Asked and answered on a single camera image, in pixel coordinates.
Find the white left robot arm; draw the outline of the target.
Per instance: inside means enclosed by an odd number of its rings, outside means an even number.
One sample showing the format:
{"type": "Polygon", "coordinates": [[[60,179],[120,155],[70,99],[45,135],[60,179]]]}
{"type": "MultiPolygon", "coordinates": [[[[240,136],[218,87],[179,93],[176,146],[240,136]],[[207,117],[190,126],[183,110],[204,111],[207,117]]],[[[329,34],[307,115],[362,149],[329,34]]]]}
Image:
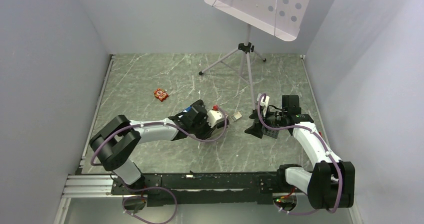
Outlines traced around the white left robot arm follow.
{"type": "Polygon", "coordinates": [[[153,141],[177,141],[187,137],[199,142],[217,141],[212,134],[217,129],[226,130],[229,120],[219,107],[206,110],[202,100],[173,116],[156,121],[134,121],[117,115],[89,141],[93,150],[90,164],[112,172],[124,183],[131,194],[139,193],[145,177],[130,155],[138,144],[153,141]]]}

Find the blue black stapler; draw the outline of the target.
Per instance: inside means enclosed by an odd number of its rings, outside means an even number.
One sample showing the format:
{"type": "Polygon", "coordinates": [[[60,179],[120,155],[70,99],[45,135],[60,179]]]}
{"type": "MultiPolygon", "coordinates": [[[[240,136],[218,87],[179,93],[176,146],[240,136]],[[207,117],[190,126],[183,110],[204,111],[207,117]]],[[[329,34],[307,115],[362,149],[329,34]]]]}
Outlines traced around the blue black stapler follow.
{"type": "Polygon", "coordinates": [[[204,116],[206,113],[207,111],[205,110],[204,102],[202,99],[195,101],[193,104],[190,105],[189,108],[186,109],[186,114],[188,116],[195,116],[197,114],[204,116]]]}

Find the staple box tray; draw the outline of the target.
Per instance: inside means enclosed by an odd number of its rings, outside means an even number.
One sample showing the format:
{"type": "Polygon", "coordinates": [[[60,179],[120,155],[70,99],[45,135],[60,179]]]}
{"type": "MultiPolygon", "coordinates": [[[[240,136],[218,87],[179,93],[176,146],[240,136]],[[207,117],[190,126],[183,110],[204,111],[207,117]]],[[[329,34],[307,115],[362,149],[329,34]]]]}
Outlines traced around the staple box tray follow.
{"type": "Polygon", "coordinates": [[[241,114],[241,112],[236,112],[233,115],[231,115],[230,118],[233,122],[236,122],[236,121],[238,121],[239,119],[242,118],[242,114],[241,114]]]}

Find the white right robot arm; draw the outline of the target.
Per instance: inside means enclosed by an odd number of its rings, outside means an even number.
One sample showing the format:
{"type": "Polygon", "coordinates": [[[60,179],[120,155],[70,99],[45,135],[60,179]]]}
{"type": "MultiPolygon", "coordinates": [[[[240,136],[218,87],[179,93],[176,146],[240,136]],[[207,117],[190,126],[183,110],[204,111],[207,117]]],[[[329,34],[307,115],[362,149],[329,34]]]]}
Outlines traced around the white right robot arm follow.
{"type": "Polygon", "coordinates": [[[334,213],[339,208],[351,208],[355,194],[355,167],[343,161],[325,142],[314,120],[303,113],[297,95],[284,95],[281,108],[269,104],[269,96],[259,94],[250,118],[251,127],[245,133],[262,138],[265,130],[287,130],[307,154],[312,171],[297,164],[283,164],[272,182],[282,191],[298,189],[308,197],[314,210],[334,213]]]}

